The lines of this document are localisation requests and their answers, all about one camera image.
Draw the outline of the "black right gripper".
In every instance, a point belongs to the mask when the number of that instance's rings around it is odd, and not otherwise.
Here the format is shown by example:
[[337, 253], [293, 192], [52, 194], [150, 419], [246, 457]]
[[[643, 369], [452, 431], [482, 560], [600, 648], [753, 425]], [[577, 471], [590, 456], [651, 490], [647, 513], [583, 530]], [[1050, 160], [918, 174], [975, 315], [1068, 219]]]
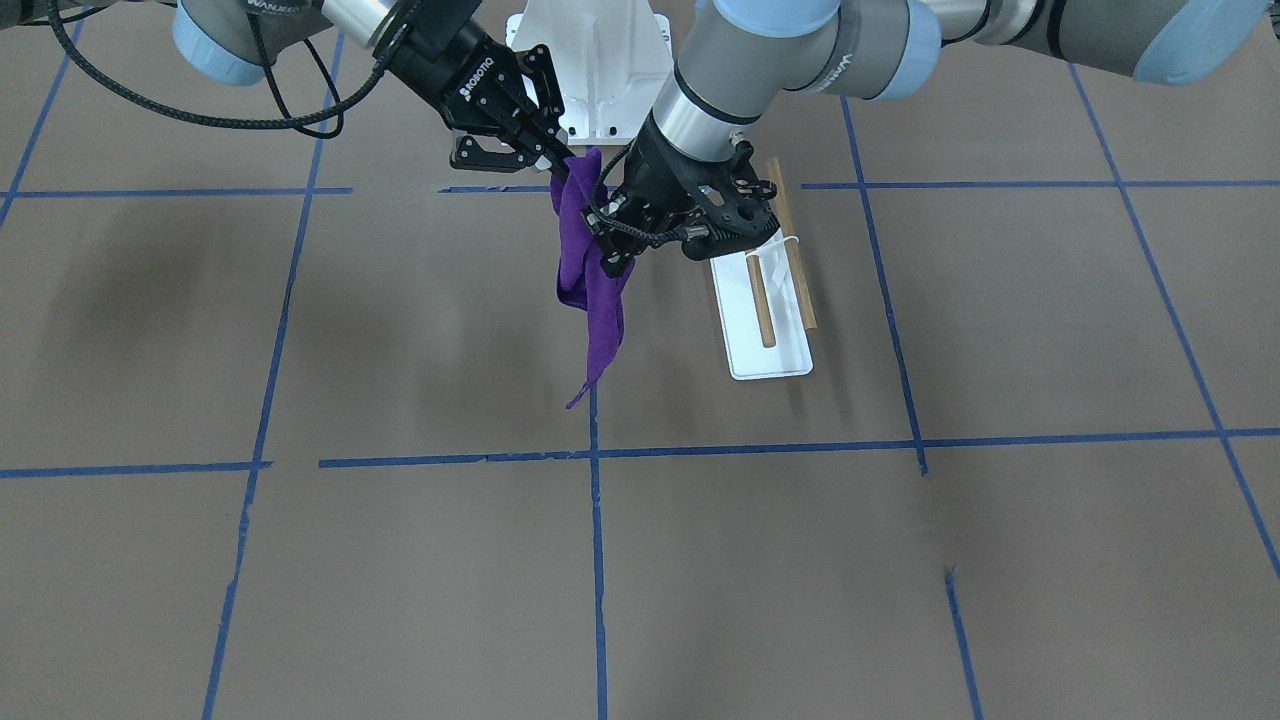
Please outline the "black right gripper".
[[[564, 100], [550, 49], [498, 44], [474, 14], [480, 1], [399, 1], [376, 45], [394, 46], [388, 70], [452, 128], [457, 170], [563, 174], [573, 156], [562, 128]], [[503, 133], [498, 149], [474, 133]]]

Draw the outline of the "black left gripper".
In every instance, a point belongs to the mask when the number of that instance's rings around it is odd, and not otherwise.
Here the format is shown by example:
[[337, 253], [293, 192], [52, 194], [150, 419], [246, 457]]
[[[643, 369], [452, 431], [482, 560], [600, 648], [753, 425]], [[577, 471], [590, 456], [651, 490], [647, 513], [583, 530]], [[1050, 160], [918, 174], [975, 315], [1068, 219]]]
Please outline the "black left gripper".
[[701, 161], [685, 156], [648, 119], [618, 156], [623, 181], [596, 202], [600, 268], [609, 281], [625, 281], [634, 260], [649, 249], [680, 246], [685, 258], [704, 261], [760, 247], [780, 228], [771, 209], [777, 184], [760, 178], [753, 145], [739, 136], [730, 158]]

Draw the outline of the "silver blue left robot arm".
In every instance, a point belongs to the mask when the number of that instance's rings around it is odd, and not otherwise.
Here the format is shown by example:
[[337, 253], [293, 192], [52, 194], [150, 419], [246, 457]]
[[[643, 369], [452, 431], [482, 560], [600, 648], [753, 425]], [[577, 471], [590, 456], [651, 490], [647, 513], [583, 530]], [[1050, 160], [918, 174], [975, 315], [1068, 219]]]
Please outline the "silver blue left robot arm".
[[646, 249], [695, 261], [755, 249], [778, 225], [749, 131], [782, 92], [896, 101], [943, 47], [1014, 46], [1149, 85], [1211, 74], [1266, 1], [708, 1], [623, 160], [584, 218], [609, 278]]

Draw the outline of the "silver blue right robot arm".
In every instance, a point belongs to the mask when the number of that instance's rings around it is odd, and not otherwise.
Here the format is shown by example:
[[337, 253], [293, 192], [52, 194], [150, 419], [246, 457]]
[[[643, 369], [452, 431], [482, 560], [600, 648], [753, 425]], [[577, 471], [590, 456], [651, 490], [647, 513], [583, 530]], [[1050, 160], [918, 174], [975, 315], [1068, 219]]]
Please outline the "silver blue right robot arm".
[[91, 79], [124, 100], [188, 124], [223, 129], [296, 129], [340, 119], [380, 78], [394, 76], [442, 118], [454, 136], [451, 165], [461, 170], [515, 173], [530, 167], [558, 178], [572, 152], [561, 128], [564, 101], [550, 50], [515, 51], [474, 19], [475, 1], [175, 1], [172, 37], [197, 70], [224, 85], [266, 81], [297, 44], [324, 29], [343, 31], [374, 58], [370, 77], [329, 109], [306, 115], [282, 110], [276, 119], [210, 117], [145, 97], [93, 65], [73, 44], [68, 26], [108, 9], [105, 1], [5, 1], [3, 27], [47, 26], [64, 54]]

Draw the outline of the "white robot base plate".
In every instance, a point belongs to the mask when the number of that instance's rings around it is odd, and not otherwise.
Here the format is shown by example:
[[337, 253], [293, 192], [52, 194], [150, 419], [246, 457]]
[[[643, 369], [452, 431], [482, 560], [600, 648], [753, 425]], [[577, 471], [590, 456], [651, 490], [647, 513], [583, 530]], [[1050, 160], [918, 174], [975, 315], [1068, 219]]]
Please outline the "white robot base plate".
[[669, 20], [648, 1], [530, 1], [506, 22], [506, 42], [548, 46], [572, 145], [631, 141], [675, 63]]

